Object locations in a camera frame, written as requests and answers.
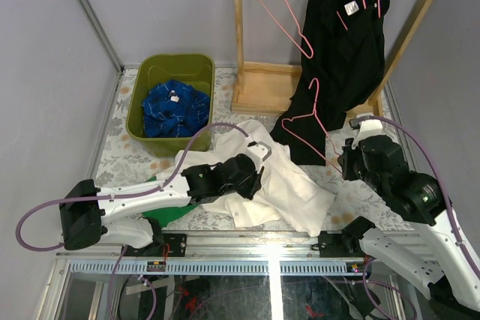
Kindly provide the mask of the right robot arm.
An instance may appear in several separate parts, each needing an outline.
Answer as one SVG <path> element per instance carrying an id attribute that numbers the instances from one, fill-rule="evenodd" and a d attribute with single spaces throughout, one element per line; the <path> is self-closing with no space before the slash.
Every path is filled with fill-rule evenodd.
<path id="1" fill-rule="evenodd" d="M 357 217 L 321 251 L 335 255 L 369 256 L 380 260 L 411 283 L 440 319 L 479 318 L 479 277 L 455 240 L 451 203 L 438 181 L 410 170 L 402 148 L 384 135 L 357 141 L 349 138 L 338 163 L 345 181 L 363 181 L 421 236 L 434 255 L 427 262 L 385 235 L 370 220 Z"/>

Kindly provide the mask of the white shirt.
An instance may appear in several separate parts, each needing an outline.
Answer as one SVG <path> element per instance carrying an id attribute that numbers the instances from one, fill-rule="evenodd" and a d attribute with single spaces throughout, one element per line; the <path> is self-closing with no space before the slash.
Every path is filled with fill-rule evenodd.
<path id="1" fill-rule="evenodd" d="M 261 189 L 252 200 L 232 193 L 204 204 L 202 208 L 230 215 L 237 228 L 283 219 L 297 232 L 307 232 L 311 237 L 319 235 L 335 195 L 318 186 L 294 164 L 290 159 L 290 148 L 275 142 L 261 122 L 249 119 L 238 126 L 252 140 L 271 148 L 261 178 Z"/>

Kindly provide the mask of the blue plaid shirt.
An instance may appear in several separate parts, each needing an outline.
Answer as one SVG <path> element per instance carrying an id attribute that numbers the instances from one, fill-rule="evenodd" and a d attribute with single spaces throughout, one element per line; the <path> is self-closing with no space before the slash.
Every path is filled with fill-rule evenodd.
<path id="1" fill-rule="evenodd" d="M 207 125 L 211 99 L 192 85 L 170 79 L 152 88 L 142 101 L 148 138 L 191 137 Z"/>

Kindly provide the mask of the pink hanger of white shirt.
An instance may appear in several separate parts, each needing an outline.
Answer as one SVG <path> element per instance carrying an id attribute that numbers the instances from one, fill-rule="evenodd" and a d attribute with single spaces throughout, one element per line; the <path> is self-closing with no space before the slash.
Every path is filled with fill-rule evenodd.
<path id="1" fill-rule="evenodd" d="M 296 116 L 293 116 L 291 118 L 284 118 L 281 120 L 281 126 L 283 128 L 283 130 L 285 130 L 286 132 L 288 132 L 291 136 L 294 136 L 295 138 L 297 138 L 297 140 L 299 140 L 300 142 L 302 142 L 304 145 L 306 145 L 307 147 L 309 147 L 310 150 L 314 151 L 318 156 L 320 156 L 327 164 L 329 164 L 330 166 L 332 166 L 335 170 L 337 170 L 340 174 L 342 174 L 342 170 L 336 166 L 332 161 L 330 161 L 324 154 L 322 154 L 320 151 L 318 151 L 312 144 L 310 144 L 308 141 L 306 141 L 305 139 L 303 139 L 302 137 L 300 137 L 299 135 L 297 135 L 296 133 L 294 133 L 293 131 L 289 130 L 287 127 L 286 127 L 286 122 L 290 122 L 290 123 L 293 123 L 294 121 L 296 120 L 299 120 L 299 119 L 303 119 L 303 118 L 314 118 L 315 121 L 318 123 L 318 125 L 321 127 L 325 137 L 327 138 L 327 140 L 330 141 L 330 143 L 332 144 L 332 147 L 333 147 L 333 151 L 336 155 L 340 156 L 340 154 L 337 152 L 337 149 L 335 147 L 335 144 L 333 143 L 333 140 L 332 138 L 330 137 L 329 133 L 327 132 L 326 128 L 324 127 L 323 123 L 321 122 L 318 114 L 317 114 L 317 101 L 318 101 L 318 96 L 319 96 L 319 89 L 320 89 L 320 81 L 315 77 L 313 78 L 311 81 L 310 81 L 310 84 L 308 86 L 308 89 L 311 89 L 313 85 L 316 85 L 316 91 L 315 91 L 315 95 L 314 95 L 314 99 L 313 99 L 313 106 L 312 106 L 312 110 L 310 113 L 307 113 L 307 114 L 303 114 L 303 115 L 296 115 Z"/>

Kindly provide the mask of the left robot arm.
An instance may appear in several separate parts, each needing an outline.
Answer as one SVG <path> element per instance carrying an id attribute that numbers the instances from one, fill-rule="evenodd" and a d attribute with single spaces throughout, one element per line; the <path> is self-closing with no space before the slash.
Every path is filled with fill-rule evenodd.
<path id="1" fill-rule="evenodd" d="M 188 167 L 171 181 L 129 187 L 96 187 L 92 179 L 81 181 L 59 207 L 64 248 L 124 244 L 156 256 L 164 247 L 160 225 L 134 220 L 134 214 L 208 204 L 232 193 L 251 200 L 261 188 L 264 162 L 258 155 L 237 154 L 213 166 Z"/>

